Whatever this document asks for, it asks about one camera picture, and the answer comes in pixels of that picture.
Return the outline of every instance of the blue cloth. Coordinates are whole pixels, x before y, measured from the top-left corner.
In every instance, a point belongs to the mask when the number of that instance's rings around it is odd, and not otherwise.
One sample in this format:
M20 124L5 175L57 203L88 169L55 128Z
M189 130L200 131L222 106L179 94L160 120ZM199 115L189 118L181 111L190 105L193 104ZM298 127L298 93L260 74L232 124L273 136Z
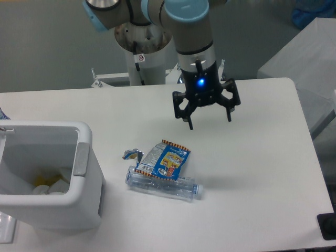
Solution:
M292 22L302 30L316 17L332 17L335 10L336 0L297 0Z

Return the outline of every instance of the gray floor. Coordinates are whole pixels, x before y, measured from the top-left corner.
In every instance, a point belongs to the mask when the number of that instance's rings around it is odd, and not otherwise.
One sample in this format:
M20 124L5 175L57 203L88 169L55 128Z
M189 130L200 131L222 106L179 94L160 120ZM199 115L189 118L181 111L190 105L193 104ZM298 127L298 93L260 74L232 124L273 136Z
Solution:
M88 88L91 67L97 74L127 71L113 31L97 33L81 2L0 2L0 92ZM293 0L232 0L211 10L216 56L225 58L227 77L256 78L295 37L292 8ZM167 69L176 63L172 49Z

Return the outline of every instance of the white trash bin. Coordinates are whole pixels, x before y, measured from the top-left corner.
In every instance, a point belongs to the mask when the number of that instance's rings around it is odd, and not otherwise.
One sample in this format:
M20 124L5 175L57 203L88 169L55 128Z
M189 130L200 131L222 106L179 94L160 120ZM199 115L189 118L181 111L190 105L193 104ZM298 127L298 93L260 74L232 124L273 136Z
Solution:
M82 122L0 121L0 211L39 228L101 223L105 179ZM64 194L33 195L38 176L68 169Z

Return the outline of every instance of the snack wrapper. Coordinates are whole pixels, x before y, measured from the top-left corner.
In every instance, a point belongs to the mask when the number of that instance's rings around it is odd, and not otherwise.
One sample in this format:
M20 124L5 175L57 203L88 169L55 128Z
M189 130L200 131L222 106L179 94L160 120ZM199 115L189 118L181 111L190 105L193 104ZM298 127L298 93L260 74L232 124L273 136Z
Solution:
M0 120L9 120L10 118L0 108Z
M162 140L137 164L136 172L164 180L177 180L190 150Z
M124 156L122 159L128 160L128 159L136 159L138 157L138 149L133 149L133 150L127 150L125 151Z

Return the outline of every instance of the plastic bottle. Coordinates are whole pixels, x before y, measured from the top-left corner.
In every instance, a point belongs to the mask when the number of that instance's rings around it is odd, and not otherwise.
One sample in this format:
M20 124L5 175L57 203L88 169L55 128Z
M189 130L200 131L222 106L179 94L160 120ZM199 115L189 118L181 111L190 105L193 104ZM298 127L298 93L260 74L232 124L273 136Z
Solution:
M194 179L179 177L174 180L162 180L142 175L130 166L126 176L126 184L143 193L179 199L200 198L203 186L196 184Z

